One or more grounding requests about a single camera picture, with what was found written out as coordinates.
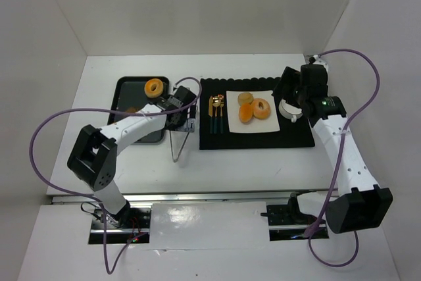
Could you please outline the sugared orange donut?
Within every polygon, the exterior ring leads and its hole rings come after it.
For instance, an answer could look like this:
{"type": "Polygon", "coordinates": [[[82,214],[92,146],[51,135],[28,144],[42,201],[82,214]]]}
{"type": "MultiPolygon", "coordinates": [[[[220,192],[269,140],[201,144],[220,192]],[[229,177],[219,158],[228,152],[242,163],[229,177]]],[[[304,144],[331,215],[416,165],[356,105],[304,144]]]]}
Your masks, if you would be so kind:
{"type": "Polygon", "coordinates": [[[253,116],[259,120],[266,120],[271,114],[271,108],[267,100],[256,98],[251,103],[253,116]]]}

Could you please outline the round sesame bun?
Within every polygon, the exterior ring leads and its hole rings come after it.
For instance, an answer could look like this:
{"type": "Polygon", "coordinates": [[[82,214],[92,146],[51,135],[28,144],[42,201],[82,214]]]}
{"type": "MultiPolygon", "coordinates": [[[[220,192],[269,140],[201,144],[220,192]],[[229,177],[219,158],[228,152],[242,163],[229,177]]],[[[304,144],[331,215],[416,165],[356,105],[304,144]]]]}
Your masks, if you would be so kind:
{"type": "Polygon", "coordinates": [[[239,106],[244,104],[251,104],[254,100],[253,94],[250,92],[242,92],[237,97],[237,102],[239,106]]]}

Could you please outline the white cup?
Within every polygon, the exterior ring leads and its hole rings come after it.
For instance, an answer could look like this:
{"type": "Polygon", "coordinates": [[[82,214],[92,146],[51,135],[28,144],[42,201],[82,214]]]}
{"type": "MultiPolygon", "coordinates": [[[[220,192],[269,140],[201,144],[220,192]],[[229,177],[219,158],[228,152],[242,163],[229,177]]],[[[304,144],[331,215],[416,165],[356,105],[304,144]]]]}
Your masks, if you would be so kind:
{"type": "Polygon", "coordinates": [[[278,106],[279,113],[292,123],[296,123],[303,115],[300,108],[294,107],[287,103],[284,99],[280,101],[278,106]]]}

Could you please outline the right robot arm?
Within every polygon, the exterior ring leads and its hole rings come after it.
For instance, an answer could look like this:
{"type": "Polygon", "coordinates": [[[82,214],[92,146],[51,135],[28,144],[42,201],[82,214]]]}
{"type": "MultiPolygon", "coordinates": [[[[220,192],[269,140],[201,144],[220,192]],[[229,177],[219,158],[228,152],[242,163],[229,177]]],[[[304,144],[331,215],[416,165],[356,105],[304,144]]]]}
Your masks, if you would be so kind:
{"type": "Polygon", "coordinates": [[[285,68],[273,95],[301,109],[320,138],[334,168],[332,187],[338,198],[310,192],[297,197],[298,211],[321,216],[336,234],[377,228],[393,196],[370,173],[353,139],[341,99],[328,94],[328,72],[320,64],[285,68]]]}

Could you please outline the metal tongs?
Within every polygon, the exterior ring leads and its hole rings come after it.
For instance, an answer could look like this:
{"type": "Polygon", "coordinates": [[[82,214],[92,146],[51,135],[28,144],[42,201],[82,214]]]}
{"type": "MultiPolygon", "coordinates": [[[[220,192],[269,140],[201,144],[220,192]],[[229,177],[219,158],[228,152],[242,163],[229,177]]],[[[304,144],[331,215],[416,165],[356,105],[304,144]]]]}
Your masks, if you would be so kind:
{"type": "Polygon", "coordinates": [[[182,132],[182,134],[184,135],[184,138],[179,147],[174,147],[175,146],[174,137],[173,137],[174,133],[175,131],[169,131],[168,135],[170,139],[170,152],[171,152],[172,162],[177,163],[180,159],[180,156],[182,155],[182,151],[184,150],[184,147],[186,146],[187,139],[190,135],[190,132],[182,132]]]}

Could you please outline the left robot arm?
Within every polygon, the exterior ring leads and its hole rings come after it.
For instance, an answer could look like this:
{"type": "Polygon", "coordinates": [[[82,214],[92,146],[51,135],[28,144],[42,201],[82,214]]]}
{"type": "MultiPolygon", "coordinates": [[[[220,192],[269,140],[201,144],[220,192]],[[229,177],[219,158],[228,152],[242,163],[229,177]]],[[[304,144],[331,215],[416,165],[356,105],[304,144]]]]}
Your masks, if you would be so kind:
{"type": "Polygon", "coordinates": [[[114,181],[119,154],[159,130],[176,131],[186,127],[187,132],[194,131],[195,105],[182,112],[168,114],[167,111],[149,103],[113,124],[100,128],[84,126],[70,152],[67,167],[91,189],[107,214],[121,226],[134,218],[135,212],[114,181]]]}

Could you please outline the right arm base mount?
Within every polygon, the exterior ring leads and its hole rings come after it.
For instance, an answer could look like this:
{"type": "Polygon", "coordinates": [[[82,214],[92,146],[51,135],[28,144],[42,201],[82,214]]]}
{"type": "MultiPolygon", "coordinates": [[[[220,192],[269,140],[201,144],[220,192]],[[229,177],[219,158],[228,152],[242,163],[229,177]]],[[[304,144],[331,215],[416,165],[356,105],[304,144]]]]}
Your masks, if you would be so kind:
{"type": "Polygon", "coordinates": [[[316,217],[305,215],[299,210],[297,197],[302,192],[290,193],[286,202],[269,204],[261,213],[268,222],[271,242],[286,240],[305,240],[304,232],[316,217]]]}

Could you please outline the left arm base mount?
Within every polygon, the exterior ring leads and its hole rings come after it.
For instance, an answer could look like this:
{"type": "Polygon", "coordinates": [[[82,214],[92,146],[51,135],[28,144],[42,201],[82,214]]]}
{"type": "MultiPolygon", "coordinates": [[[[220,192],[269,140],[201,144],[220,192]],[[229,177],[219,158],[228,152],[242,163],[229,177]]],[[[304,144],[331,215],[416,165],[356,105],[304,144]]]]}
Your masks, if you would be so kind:
{"type": "MultiPolygon", "coordinates": [[[[98,204],[83,202],[82,212],[91,217],[88,244],[103,243],[104,221],[103,212],[98,204]]],[[[117,221],[107,215],[107,243],[108,244],[146,244],[150,240],[152,204],[133,205],[127,219],[117,221]]]]}

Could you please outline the orange cream sandwich bun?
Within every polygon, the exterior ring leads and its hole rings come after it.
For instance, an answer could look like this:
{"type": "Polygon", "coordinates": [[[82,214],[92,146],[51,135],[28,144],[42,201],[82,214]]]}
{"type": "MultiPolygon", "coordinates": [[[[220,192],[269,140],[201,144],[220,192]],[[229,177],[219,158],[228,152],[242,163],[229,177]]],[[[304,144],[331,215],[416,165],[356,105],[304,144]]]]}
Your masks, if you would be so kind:
{"type": "Polygon", "coordinates": [[[244,103],[240,106],[238,117],[243,124],[247,124],[253,118],[253,107],[250,103],[244,103]]]}

